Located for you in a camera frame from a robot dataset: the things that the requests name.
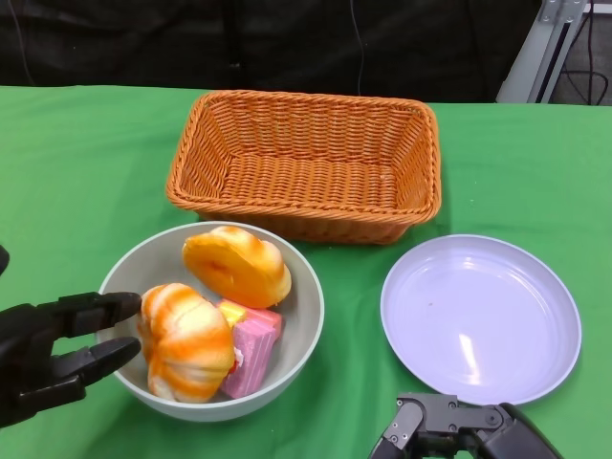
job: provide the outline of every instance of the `purple plate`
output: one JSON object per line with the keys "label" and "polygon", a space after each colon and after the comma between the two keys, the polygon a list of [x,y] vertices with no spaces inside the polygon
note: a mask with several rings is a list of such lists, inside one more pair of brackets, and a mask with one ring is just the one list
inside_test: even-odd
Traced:
{"label": "purple plate", "polygon": [[574,299],[544,263],[497,239],[440,237],[387,276],[382,326],[417,378],[468,404],[525,404],[555,389],[578,359]]}

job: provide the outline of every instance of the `gray bowl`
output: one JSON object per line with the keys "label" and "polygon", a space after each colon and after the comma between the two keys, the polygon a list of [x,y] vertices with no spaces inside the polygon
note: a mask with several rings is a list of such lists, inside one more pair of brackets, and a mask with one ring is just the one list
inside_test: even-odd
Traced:
{"label": "gray bowl", "polygon": [[[222,225],[241,227],[275,244],[291,272],[293,286],[287,298],[275,309],[283,316],[283,335],[274,346],[264,382],[259,391],[248,397],[232,400],[217,394],[207,404],[182,404],[156,397],[147,389],[146,363],[142,354],[115,373],[140,400],[168,416],[187,421],[215,422],[238,418],[274,400],[297,377],[313,353],[323,327],[323,293],[308,261],[278,236],[238,223],[202,222],[160,232],[129,251],[106,276],[99,292],[136,292],[142,295],[156,285],[181,282],[216,302],[219,296],[185,268],[181,250],[189,236]],[[133,317],[114,328],[98,332],[96,338],[101,342],[127,336],[138,336]]]}

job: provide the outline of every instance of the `cable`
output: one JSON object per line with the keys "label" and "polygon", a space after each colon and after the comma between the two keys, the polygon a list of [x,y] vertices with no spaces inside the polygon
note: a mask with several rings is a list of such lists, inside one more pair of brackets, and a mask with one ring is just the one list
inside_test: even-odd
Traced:
{"label": "cable", "polygon": [[12,1],[7,0],[9,4],[9,11],[11,12],[12,20],[15,23],[15,28],[17,30],[17,39],[19,40],[19,51],[21,52],[21,62],[23,63],[23,70],[26,72],[26,78],[31,86],[35,86],[32,75],[30,75],[30,68],[28,67],[28,59],[26,58],[26,47],[23,44],[23,36],[21,36],[21,28],[19,27],[19,20],[17,19],[17,14],[15,13],[15,9],[12,7]]}
{"label": "cable", "polygon": [[591,47],[591,42],[593,40],[593,16],[595,13],[595,1],[594,0],[590,0],[591,3],[591,10],[589,11],[589,37],[586,41],[587,43],[587,49],[589,52],[589,97],[588,97],[588,103],[589,105],[592,105],[592,101],[593,101],[593,49]]}
{"label": "cable", "polygon": [[[578,89],[578,86],[576,85],[574,80],[570,77],[570,75],[572,74],[591,75],[591,72],[588,70],[567,70],[566,68],[564,68],[564,70],[562,70],[561,73],[567,75],[567,79],[569,80],[570,84],[574,87],[576,92],[579,94],[580,98],[584,101],[584,103],[588,103],[586,97]],[[603,80],[603,90],[601,91],[600,98],[598,98],[597,102],[595,102],[595,105],[600,105],[601,101],[603,100],[603,98],[605,97],[605,94],[608,91],[609,80],[608,80],[608,77],[602,74],[601,72],[593,72],[592,75],[595,77],[600,77]]]}
{"label": "cable", "polygon": [[589,20],[589,15],[586,14],[584,16],[584,18],[582,19],[582,24],[580,24],[580,27],[578,28],[578,31],[576,32],[576,35],[574,36],[574,39],[572,40],[572,43],[570,44],[570,48],[572,48],[576,42],[578,41],[578,38],[580,36],[580,34],[582,33],[582,29],[584,29],[584,24],[586,24],[586,21]]}
{"label": "cable", "polygon": [[572,79],[572,77],[570,76],[570,73],[568,70],[562,70],[561,71],[562,74],[567,75],[567,80],[570,82],[570,84],[572,85],[572,87],[574,88],[574,90],[578,93],[578,95],[580,96],[580,98],[582,99],[582,101],[584,103],[588,103],[586,101],[586,97],[582,94],[582,91],[579,89],[579,87],[577,86],[577,84],[574,82],[574,80]]}
{"label": "cable", "polygon": [[360,44],[361,49],[361,64],[360,64],[360,72],[357,77],[357,95],[361,95],[361,75],[363,74],[363,62],[365,60],[365,51],[363,49],[363,43],[361,43],[360,29],[357,27],[357,20],[355,19],[355,7],[353,6],[354,0],[349,0],[351,5],[351,17],[353,18],[353,26],[355,27],[355,36],[357,37],[357,41]]}
{"label": "cable", "polygon": [[492,97],[489,80],[487,79],[487,74],[485,72],[485,68],[483,65],[483,58],[481,47],[478,45],[478,32],[476,31],[474,15],[472,14],[470,0],[465,0],[465,8],[466,13],[468,14],[468,24],[470,25],[470,35],[471,35],[471,44],[474,51],[474,56],[476,58],[476,67],[478,69],[478,75],[480,76],[480,80],[482,81],[482,91],[484,93],[483,101],[494,101],[495,97]]}

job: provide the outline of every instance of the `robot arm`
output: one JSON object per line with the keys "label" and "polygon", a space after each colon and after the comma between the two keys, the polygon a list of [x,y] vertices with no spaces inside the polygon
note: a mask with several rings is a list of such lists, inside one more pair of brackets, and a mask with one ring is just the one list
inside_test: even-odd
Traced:
{"label": "robot arm", "polygon": [[[0,246],[0,274],[8,264],[9,255]],[[135,338],[111,339],[63,356],[52,352],[56,339],[112,327],[140,307],[136,294],[90,293],[0,312],[0,427],[83,399],[87,385],[134,358],[141,350]]]}
{"label": "robot arm", "polygon": [[370,459],[452,458],[460,450],[476,459],[562,459],[511,404],[461,406],[454,396],[404,394],[397,405]]}

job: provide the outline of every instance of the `bowl rim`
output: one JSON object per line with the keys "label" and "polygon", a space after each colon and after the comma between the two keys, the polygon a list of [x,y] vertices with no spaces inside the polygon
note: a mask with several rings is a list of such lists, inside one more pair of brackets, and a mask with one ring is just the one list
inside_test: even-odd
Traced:
{"label": "bowl rim", "polygon": [[[153,240],[155,240],[155,239],[157,239],[159,237],[162,237],[162,236],[164,236],[166,234],[169,234],[171,232],[174,232],[176,230],[183,230],[185,228],[191,228],[191,227],[207,227],[207,226],[210,226],[210,225],[214,225],[214,226],[228,225],[228,226],[241,227],[241,228],[243,228],[245,230],[257,230],[257,231],[261,231],[261,232],[265,233],[266,235],[270,236],[272,239],[274,239],[274,241],[276,241],[276,242],[278,242],[280,244],[283,244],[284,246],[289,248],[291,251],[293,251],[302,260],[302,262],[304,263],[304,265],[306,266],[306,268],[308,269],[308,271],[312,275],[313,279],[315,280],[315,284],[317,285],[318,300],[319,300],[319,304],[320,304],[320,315],[319,315],[319,320],[318,320],[317,331],[315,332],[315,338],[313,339],[313,342],[310,344],[310,346],[306,350],[306,353],[302,356],[302,358],[299,360],[299,362],[296,365],[294,365],[294,367],[289,372],[287,372],[282,378],[278,379],[278,381],[274,382],[273,384],[270,384],[268,387],[265,387],[264,389],[258,390],[257,392],[255,392],[255,393],[253,393],[251,395],[248,395],[246,397],[241,397],[240,399],[229,400],[229,401],[226,401],[226,402],[203,403],[203,404],[187,404],[187,403],[183,403],[183,402],[173,402],[171,400],[166,400],[166,399],[163,399],[161,397],[157,397],[156,395],[153,395],[153,394],[151,394],[150,392],[148,392],[146,390],[140,389],[138,386],[136,386],[135,384],[133,384],[130,381],[128,381],[120,373],[119,370],[114,373],[115,376],[123,384],[125,384],[132,392],[134,392],[138,397],[147,399],[147,400],[149,400],[149,401],[151,401],[153,403],[164,404],[166,406],[171,406],[171,407],[176,407],[176,408],[185,408],[185,409],[225,408],[225,407],[236,406],[236,405],[239,405],[239,404],[244,404],[244,403],[247,403],[248,401],[251,401],[251,400],[263,397],[263,396],[265,396],[265,395],[267,395],[267,394],[269,394],[271,392],[275,392],[275,390],[277,390],[278,387],[281,387],[285,383],[290,382],[294,378],[296,373],[299,372],[301,370],[301,368],[306,364],[306,361],[310,358],[310,356],[312,355],[313,351],[315,350],[315,347],[318,344],[318,340],[320,338],[321,331],[323,329],[323,320],[325,318],[325,302],[324,302],[324,298],[323,298],[323,291],[321,289],[320,282],[318,281],[317,274],[315,273],[315,270],[313,269],[311,264],[304,257],[304,255],[301,254],[301,252],[298,249],[296,249],[293,245],[291,245],[289,242],[287,242],[286,240],[284,240],[280,236],[277,236],[276,234],[274,234],[274,233],[272,233],[270,231],[267,231],[265,229],[261,229],[259,227],[255,227],[253,225],[247,225],[247,224],[244,224],[244,223],[226,222],[226,221],[196,222],[196,223],[190,223],[190,224],[187,224],[187,225],[180,225],[178,227],[173,227],[173,228],[170,228],[170,229],[166,229],[166,230],[164,230],[162,232],[154,234],[153,236],[148,237],[147,239],[143,240],[140,244],[136,245],[128,253],[126,253],[124,256],[122,256],[117,263],[115,263],[115,265],[113,266],[111,271],[106,275],[106,277],[104,277],[104,280],[102,281],[102,285],[100,286],[98,292],[100,294],[102,294],[102,292],[106,288],[106,285],[108,284],[110,278],[113,276],[113,274],[118,269],[118,267],[125,261],[125,259],[127,259],[132,253],[134,253],[135,251],[139,250],[141,247],[145,246],[149,242],[152,242]],[[101,342],[100,333],[101,333],[101,331],[96,332],[96,341],[97,342]]]}

